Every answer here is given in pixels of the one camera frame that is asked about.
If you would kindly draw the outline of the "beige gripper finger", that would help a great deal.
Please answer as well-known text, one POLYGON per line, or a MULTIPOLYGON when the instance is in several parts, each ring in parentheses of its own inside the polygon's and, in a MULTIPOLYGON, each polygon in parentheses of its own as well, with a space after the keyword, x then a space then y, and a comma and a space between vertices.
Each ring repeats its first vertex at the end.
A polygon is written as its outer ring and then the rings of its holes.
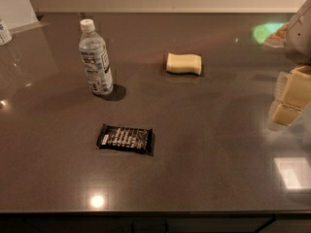
POLYGON ((279 125, 291 125, 301 114, 299 107, 283 104, 278 100, 272 102, 268 113, 268 121, 279 125))
POLYGON ((290 73, 281 72, 274 96, 284 105, 304 109, 311 102, 311 66, 297 66, 290 73))

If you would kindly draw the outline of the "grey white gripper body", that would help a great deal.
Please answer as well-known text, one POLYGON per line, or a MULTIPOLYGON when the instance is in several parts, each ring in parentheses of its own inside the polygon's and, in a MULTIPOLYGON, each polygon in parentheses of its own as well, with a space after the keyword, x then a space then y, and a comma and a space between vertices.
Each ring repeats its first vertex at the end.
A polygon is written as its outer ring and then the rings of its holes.
POLYGON ((290 19, 284 51, 298 65, 311 64, 311 0, 306 0, 290 19))

